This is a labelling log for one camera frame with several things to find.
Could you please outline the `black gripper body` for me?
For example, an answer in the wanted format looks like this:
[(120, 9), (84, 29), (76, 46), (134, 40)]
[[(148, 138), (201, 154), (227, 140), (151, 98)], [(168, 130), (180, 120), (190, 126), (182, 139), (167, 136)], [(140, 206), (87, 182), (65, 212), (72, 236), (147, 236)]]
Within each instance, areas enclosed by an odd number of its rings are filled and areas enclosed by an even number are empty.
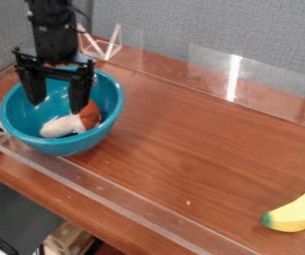
[(21, 81), (91, 81), (95, 62), (79, 52), (76, 23), (32, 24), (33, 48), (16, 47), (16, 72)]

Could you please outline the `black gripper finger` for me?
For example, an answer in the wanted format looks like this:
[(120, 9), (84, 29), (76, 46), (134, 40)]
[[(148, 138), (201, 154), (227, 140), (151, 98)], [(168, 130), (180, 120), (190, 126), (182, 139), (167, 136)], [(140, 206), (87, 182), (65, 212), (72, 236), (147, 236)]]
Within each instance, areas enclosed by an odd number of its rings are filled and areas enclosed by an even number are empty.
[(90, 102), (94, 76), (94, 67), (80, 66), (69, 80), (69, 104), (73, 114), (78, 114)]
[(47, 98), (45, 77), (33, 68), (16, 66), (21, 85), (27, 98), (32, 105), (37, 106)]

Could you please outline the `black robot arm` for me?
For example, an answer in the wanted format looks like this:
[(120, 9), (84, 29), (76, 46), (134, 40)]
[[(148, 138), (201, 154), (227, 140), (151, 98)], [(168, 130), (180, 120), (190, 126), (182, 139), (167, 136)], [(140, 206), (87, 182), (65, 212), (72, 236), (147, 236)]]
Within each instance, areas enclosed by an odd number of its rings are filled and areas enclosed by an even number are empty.
[(95, 84), (95, 61), (79, 52), (76, 13), (72, 0), (25, 0), (29, 6), (35, 47), (16, 47), (16, 73), (29, 102), (47, 98), (47, 80), (69, 82), (71, 112), (78, 114), (90, 102)]

